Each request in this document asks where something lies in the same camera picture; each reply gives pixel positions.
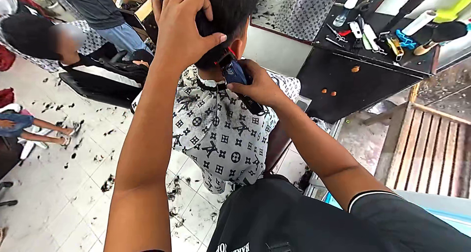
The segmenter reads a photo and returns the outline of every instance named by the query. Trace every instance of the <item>blue hair clipper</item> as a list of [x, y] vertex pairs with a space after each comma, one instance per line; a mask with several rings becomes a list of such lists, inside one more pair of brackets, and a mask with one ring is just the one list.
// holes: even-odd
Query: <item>blue hair clipper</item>
[[[234, 52], [227, 48], [224, 56], [216, 62], [222, 71], [222, 76], [226, 80], [227, 84], [230, 83], [239, 83], [243, 85], [251, 85], [252, 84], [252, 77], [244, 71], [244, 69], [239, 65], [237, 62], [237, 58]], [[262, 116], [264, 112], [263, 106], [255, 102], [250, 97], [236, 93], [239, 96], [242, 103], [245, 107], [252, 113], [253, 115]]]

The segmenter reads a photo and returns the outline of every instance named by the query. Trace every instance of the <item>cut hair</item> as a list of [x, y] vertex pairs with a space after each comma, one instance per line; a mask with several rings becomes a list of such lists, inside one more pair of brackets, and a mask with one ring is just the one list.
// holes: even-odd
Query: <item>cut hair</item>
[[57, 40], [50, 32], [51, 20], [29, 13], [10, 15], [1, 23], [5, 40], [23, 54], [38, 59], [59, 61]]
[[227, 35], [227, 40], [209, 50], [195, 63], [198, 68], [209, 69], [224, 54], [236, 38], [241, 38], [250, 14], [255, 11], [258, 0], [209, 0], [211, 2], [213, 21], [206, 19], [203, 11], [196, 14], [196, 26], [202, 37], [221, 32]]

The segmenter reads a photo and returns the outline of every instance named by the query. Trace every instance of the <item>blue clip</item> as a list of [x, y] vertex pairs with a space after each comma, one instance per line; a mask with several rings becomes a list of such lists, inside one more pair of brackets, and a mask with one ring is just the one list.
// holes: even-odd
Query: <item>blue clip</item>
[[402, 41], [399, 44], [403, 48], [405, 47], [405, 48], [408, 48], [409, 50], [413, 50], [417, 46], [417, 42], [412, 40], [412, 38], [409, 38], [408, 36], [406, 36], [402, 31], [398, 29], [396, 30], [396, 36]]

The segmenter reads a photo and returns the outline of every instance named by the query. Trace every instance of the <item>mirror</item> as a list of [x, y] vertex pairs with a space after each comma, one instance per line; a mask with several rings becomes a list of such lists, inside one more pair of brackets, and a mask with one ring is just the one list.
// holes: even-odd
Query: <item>mirror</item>
[[251, 25], [310, 43], [334, 3], [335, 0], [259, 0]]

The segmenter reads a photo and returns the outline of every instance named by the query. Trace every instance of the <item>white tile floor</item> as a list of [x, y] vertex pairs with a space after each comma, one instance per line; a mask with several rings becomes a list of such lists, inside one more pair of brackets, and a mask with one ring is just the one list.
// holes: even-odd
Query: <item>white tile floor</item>
[[[2, 179], [15, 183], [2, 192], [2, 200], [19, 203], [0, 207], [0, 226], [9, 227], [0, 252], [103, 251], [113, 191], [102, 193], [100, 187], [115, 174], [131, 112], [84, 99], [59, 84], [57, 75], [23, 59], [0, 72], [0, 89], [8, 87], [15, 89], [16, 102], [37, 118], [52, 123], [84, 120], [84, 124], [67, 149], [36, 147]], [[280, 166], [276, 170], [295, 182], [304, 173], [305, 163], [292, 147]], [[183, 153], [173, 152], [166, 184], [169, 192], [181, 188], [181, 194], [169, 200], [176, 214], [170, 219], [174, 251], [206, 251], [214, 232], [229, 192], [213, 195], [202, 182], [197, 165]]]

